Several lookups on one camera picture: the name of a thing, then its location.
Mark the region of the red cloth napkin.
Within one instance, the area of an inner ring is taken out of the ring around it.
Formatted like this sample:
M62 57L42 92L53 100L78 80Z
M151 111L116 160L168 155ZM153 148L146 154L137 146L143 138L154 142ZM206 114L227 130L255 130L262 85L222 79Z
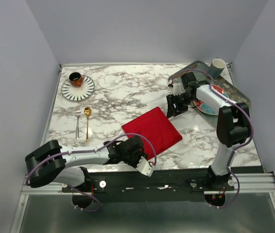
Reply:
M159 155L182 140L182 135L159 107L124 124L122 129L125 133L138 133L150 141L155 151L152 150L145 139L142 140L148 160L153 159L155 154Z

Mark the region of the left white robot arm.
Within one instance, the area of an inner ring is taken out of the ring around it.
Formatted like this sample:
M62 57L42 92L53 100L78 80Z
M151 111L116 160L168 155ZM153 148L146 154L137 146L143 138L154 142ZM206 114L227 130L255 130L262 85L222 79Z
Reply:
M129 133L125 141L116 137L104 142L102 147L64 148L51 140L25 157L28 171L25 184L32 188L51 182L68 183L78 191L89 188L90 180L83 165L109 165L124 162L145 176L151 176L154 167L148 162L140 134Z

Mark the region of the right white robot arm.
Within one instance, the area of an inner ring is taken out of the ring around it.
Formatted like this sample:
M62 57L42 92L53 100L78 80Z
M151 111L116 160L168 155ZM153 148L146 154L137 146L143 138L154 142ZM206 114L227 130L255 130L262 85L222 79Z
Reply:
M167 118L186 112L194 101L202 101L216 112L216 134L220 143L205 180L209 189L217 190L230 179L230 167L236 150L253 139L253 124L245 102L237 103L226 98L213 87L212 79L199 81L194 73L191 69L181 76L181 83L171 81L169 84L173 87L173 93L166 97Z

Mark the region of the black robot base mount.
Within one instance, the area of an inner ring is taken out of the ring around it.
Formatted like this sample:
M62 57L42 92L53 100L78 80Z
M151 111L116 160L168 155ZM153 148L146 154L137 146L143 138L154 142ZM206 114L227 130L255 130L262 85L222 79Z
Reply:
M74 205L85 210L97 200L109 202L208 202L222 207L225 193L234 190L227 174L215 178L208 168L156 170L152 176L137 171L86 172L86 182L76 188L68 186L64 193L72 193Z

